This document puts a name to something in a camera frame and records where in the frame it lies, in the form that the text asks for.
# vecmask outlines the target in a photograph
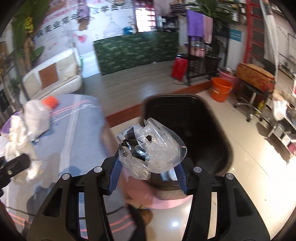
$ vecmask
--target silver screw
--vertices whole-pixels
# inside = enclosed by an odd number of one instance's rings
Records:
[[[62,175],[62,179],[64,179],[64,180],[68,180],[69,177],[70,177],[70,175],[68,173]]]
[[[226,178],[229,179],[229,180],[232,180],[232,179],[234,179],[234,175],[231,174],[231,173],[227,173]]]
[[[197,173],[200,173],[200,172],[202,172],[202,168],[201,167],[194,167],[193,171],[197,172]]]
[[[95,172],[95,173],[99,173],[99,172],[101,172],[101,171],[103,171],[103,168],[101,168],[101,167],[95,167],[95,168],[94,168],[94,172]]]

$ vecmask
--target brown shoe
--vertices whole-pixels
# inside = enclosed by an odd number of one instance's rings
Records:
[[[140,214],[144,220],[145,226],[147,226],[153,218],[152,211],[150,209],[140,209]]]

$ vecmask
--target camouflage pattern fabric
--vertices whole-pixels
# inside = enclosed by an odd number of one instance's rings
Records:
[[[94,42],[102,75],[153,62],[173,60],[178,50],[178,33],[145,32]]]

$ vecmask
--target orange mesh ball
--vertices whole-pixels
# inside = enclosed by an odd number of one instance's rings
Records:
[[[58,102],[57,98],[55,98],[53,96],[49,96],[49,97],[43,99],[42,103],[45,106],[49,106],[51,109],[54,109],[59,102]]]

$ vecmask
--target blue bedsheet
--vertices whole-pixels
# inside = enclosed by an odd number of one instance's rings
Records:
[[[60,176],[86,174],[100,166],[110,156],[101,138],[105,118],[98,100],[85,95],[57,96],[59,105],[52,111],[51,128],[34,143],[43,173],[26,182],[12,181],[4,190],[2,202],[20,232],[26,235],[34,215]],[[107,212],[124,206],[119,188],[111,197],[104,197]],[[84,207],[80,198],[80,207]],[[115,240],[128,240],[134,225],[127,209],[121,208],[108,216]],[[87,237],[85,223],[81,223],[81,235]]]

